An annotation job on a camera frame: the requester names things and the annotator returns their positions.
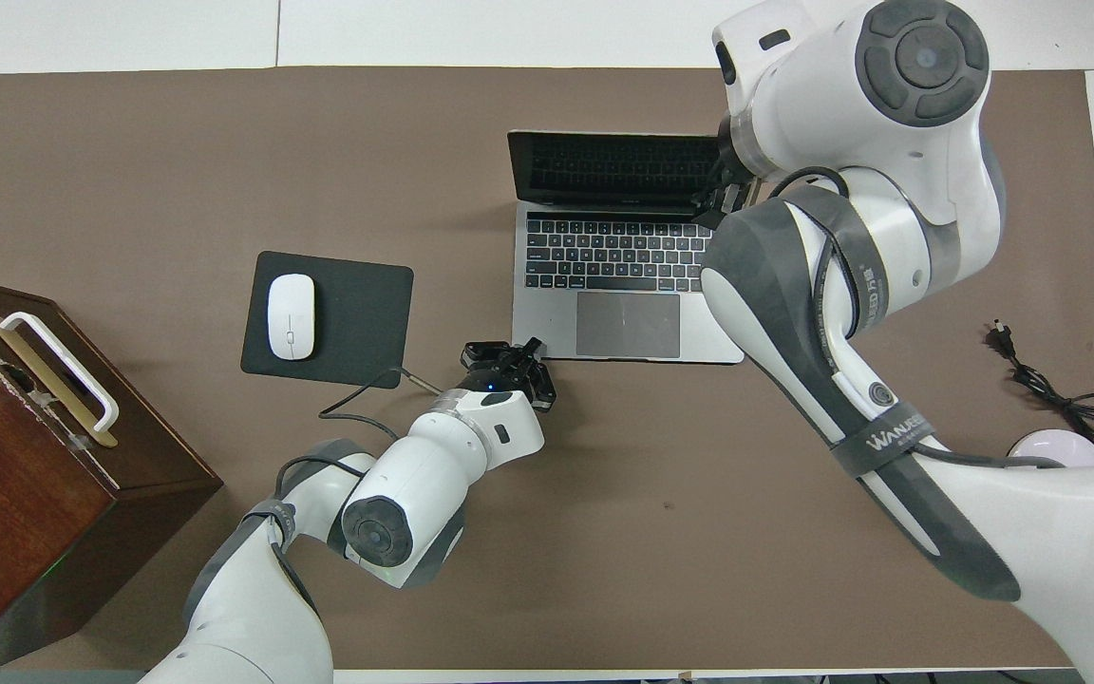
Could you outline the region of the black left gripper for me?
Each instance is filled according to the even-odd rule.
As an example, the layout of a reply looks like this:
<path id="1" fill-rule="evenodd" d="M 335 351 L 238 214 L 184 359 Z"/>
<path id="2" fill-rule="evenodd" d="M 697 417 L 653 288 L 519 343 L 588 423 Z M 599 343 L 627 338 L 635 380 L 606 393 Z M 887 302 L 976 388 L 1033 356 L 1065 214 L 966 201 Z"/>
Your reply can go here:
<path id="1" fill-rule="evenodd" d="M 491 367 L 500 357 L 511 350 L 508 341 L 464 343 L 459 363 L 468 369 L 457 389 L 472 392 L 520 392 L 529 399 L 535 411 L 550 411 L 558 394 L 550 369 L 538 358 L 542 339 L 529 337 L 513 355 L 513 368 Z"/>

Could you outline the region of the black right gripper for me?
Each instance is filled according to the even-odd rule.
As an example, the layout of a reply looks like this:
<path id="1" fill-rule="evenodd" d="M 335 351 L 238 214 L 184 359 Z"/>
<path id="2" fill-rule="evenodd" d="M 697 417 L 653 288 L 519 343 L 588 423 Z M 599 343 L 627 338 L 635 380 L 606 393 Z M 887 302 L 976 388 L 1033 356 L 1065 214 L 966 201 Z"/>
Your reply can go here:
<path id="1" fill-rule="evenodd" d="M 694 195 L 694 222 L 708 230 L 759 197 L 759 178 L 743 164 L 729 128 L 718 129 L 717 143 L 715 189 Z"/>

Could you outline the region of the silver laptop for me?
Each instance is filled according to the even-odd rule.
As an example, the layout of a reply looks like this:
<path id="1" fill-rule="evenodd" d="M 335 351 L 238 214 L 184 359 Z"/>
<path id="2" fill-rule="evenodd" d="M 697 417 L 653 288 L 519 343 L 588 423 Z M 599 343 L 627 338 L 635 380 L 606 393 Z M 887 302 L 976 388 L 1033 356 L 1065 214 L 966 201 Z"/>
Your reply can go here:
<path id="1" fill-rule="evenodd" d="M 513 130 L 513 334 L 552 359 L 737 364 L 705 303 L 710 135 Z"/>

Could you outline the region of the black mouse pad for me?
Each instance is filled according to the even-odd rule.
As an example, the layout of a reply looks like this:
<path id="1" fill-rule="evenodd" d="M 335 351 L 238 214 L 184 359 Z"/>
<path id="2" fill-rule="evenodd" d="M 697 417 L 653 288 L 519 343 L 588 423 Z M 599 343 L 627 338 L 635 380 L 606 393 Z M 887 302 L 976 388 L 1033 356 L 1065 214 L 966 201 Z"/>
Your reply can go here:
<path id="1" fill-rule="evenodd" d="M 274 353 L 268 334 L 271 285 L 291 274 L 307 276 L 315 285 L 315 341 L 300 360 Z M 253 375 L 398 387 L 412 291 L 414 273 L 404 265 L 261 252 L 240 368 Z"/>

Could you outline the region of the brown paper table mat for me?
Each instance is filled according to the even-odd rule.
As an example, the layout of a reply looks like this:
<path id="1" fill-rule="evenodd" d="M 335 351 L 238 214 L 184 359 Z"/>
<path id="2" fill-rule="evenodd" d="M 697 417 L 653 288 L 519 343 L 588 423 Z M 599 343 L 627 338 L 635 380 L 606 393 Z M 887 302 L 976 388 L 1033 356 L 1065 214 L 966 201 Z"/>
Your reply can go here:
<path id="1" fill-rule="evenodd" d="M 856 350 L 947 447 L 1006 453 L 1058 424 L 982 341 L 999 317 L 1063 390 L 1094 390 L 1094 135 L 1082 72 L 991 79 L 1006 175 L 989 267 Z M 283 66 L 0 76 L 0 285 L 55 300 L 224 482 L 88 625 L 18 670 L 142 670 L 196 573 L 344 386 L 238 367 L 261 251 L 414 273 L 407 364 L 451 384 L 511 337 L 512 129 L 715 130 L 715 69 Z M 1063 666 L 1006 603 L 900 536 L 759 369 L 555 362 L 546 447 L 487 473 L 443 571 L 383 586 L 291 550 L 337 665 L 482 670 Z"/>

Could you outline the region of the white computer mouse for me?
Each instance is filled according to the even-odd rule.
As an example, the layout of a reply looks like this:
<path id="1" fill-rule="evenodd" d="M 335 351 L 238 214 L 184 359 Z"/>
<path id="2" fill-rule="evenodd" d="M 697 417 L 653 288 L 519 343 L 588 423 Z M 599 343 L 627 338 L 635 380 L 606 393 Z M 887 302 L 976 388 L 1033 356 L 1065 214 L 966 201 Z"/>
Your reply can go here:
<path id="1" fill-rule="evenodd" d="M 268 343 L 286 362 L 301 362 L 315 350 L 315 281 L 305 274 L 274 278 L 268 291 Z"/>

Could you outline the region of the dark brown wooden box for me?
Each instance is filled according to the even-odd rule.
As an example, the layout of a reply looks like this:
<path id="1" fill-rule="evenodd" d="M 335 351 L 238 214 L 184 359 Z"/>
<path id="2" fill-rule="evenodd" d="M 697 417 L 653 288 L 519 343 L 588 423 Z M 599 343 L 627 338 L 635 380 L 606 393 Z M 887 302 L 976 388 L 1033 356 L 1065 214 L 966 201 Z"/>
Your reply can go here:
<path id="1" fill-rule="evenodd" d="M 0 286 L 0 316 L 40 317 L 117 399 L 100 447 L 0 337 L 0 665 L 65 639 L 113 598 L 221 487 L 212 468 L 53 300 Z M 18 333 L 94 415 L 27 326 Z"/>

